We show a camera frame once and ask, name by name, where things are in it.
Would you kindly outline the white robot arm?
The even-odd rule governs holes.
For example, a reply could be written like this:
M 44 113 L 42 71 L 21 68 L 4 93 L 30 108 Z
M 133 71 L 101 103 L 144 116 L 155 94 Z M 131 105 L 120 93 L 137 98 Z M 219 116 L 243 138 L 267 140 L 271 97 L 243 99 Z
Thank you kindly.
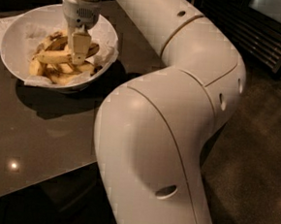
M 94 146 L 117 224 L 212 224 L 203 146 L 246 84 L 235 47 L 185 0 L 116 0 L 162 70 L 116 87 L 99 107 Z M 101 0 L 63 0 L 69 32 L 91 27 Z

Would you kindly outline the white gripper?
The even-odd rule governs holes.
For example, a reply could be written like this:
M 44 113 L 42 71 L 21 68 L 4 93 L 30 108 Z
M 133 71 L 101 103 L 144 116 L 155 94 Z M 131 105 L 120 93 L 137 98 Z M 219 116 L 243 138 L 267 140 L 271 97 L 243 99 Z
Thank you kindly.
M 98 22 L 101 0 L 63 0 L 62 9 L 68 24 L 68 46 L 72 62 L 84 63 L 92 43 L 90 30 Z

